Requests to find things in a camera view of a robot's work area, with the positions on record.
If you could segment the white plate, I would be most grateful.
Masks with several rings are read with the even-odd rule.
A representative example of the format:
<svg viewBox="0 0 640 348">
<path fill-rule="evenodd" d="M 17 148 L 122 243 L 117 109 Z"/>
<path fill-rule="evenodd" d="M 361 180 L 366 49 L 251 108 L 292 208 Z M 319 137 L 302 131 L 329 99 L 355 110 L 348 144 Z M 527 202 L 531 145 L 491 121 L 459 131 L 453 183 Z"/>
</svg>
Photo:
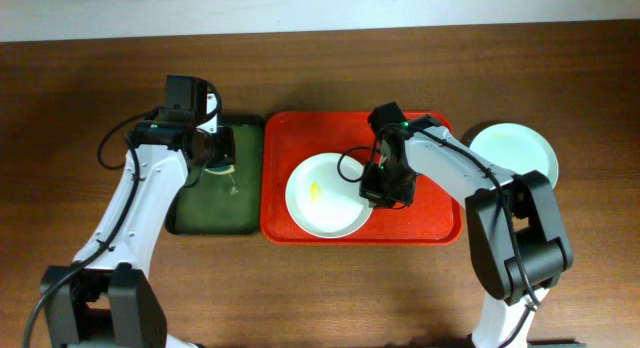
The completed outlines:
<svg viewBox="0 0 640 348">
<path fill-rule="evenodd" d="M 285 188 L 290 217 L 303 231 L 324 239 L 349 236 L 369 220 L 373 208 L 356 181 L 364 165 L 349 156 L 321 153 L 301 162 Z"/>
</svg>

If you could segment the green and yellow sponge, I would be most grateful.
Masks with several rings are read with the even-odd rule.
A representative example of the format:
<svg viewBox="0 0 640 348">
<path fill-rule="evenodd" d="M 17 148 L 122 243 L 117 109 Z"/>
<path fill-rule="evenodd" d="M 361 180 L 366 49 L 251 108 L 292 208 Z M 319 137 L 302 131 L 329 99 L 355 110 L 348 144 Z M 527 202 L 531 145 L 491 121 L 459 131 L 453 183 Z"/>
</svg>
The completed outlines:
<svg viewBox="0 0 640 348">
<path fill-rule="evenodd" d="M 229 175 L 235 172 L 235 167 L 233 165 L 224 165 L 224 166 L 220 166 L 220 167 L 207 167 L 205 169 L 206 173 L 212 174 L 212 175 Z"/>
</svg>

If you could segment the mint green plate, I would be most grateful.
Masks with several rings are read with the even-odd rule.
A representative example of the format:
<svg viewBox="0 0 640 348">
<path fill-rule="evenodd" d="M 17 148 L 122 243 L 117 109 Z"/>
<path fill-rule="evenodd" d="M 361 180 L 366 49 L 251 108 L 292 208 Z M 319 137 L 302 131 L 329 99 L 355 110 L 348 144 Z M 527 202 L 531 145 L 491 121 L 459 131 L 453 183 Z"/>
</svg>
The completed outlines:
<svg viewBox="0 0 640 348">
<path fill-rule="evenodd" d="M 537 170 L 553 188 L 559 179 L 559 162 L 551 144 L 535 130 L 516 123 L 497 123 L 482 129 L 470 149 L 491 163 L 518 174 Z"/>
</svg>

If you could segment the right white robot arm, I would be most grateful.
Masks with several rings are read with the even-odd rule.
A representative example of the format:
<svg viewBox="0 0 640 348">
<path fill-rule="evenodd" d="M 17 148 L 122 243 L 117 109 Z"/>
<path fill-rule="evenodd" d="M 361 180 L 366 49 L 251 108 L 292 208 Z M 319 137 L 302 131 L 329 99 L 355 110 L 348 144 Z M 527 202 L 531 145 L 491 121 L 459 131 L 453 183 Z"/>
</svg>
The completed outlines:
<svg viewBox="0 0 640 348">
<path fill-rule="evenodd" d="M 474 347 L 526 347 L 542 299 L 573 264 L 549 179 L 490 163 L 431 115 L 408 119 L 390 102 L 367 122 L 374 143 L 359 194 L 376 208 L 413 202 L 424 176 L 465 211 L 470 257 L 485 290 Z"/>
</svg>

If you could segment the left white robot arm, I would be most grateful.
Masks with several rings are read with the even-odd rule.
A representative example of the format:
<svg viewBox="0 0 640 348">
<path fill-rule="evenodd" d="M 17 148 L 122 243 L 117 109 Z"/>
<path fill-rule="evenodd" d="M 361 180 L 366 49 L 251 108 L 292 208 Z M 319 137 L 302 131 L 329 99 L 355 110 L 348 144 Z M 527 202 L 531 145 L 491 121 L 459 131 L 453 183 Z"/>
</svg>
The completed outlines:
<svg viewBox="0 0 640 348">
<path fill-rule="evenodd" d="M 190 173 L 226 175 L 236 162 L 234 134 L 219 119 L 213 83 L 170 75 L 165 102 L 132 117 L 122 176 L 99 225 L 67 266 L 50 266 L 22 344 L 38 315 L 54 347 L 182 347 L 149 283 L 157 239 Z"/>
</svg>

